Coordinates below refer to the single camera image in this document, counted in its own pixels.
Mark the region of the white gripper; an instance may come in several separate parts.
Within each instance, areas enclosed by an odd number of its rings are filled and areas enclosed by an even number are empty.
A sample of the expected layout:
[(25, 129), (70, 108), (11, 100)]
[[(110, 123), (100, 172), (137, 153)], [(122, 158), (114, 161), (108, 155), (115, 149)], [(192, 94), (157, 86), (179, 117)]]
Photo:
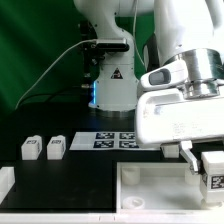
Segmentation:
[(180, 142), (180, 155), (198, 175), (192, 142), (224, 138), (224, 88), (219, 96), (193, 100), (185, 100), (178, 89), (143, 94), (136, 108), (135, 134), (141, 148)]

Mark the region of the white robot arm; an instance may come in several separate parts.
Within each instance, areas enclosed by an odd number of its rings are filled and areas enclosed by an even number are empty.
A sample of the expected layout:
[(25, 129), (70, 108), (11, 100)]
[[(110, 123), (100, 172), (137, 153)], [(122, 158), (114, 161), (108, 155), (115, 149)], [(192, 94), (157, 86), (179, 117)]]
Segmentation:
[[(224, 137), (224, 0), (73, 0), (93, 26), (102, 51), (90, 107), (135, 115), (137, 144), (178, 145), (192, 171), (195, 142)], [(151, 13), (151, 71), (134, 74), (133, 36), (118, 17)]]

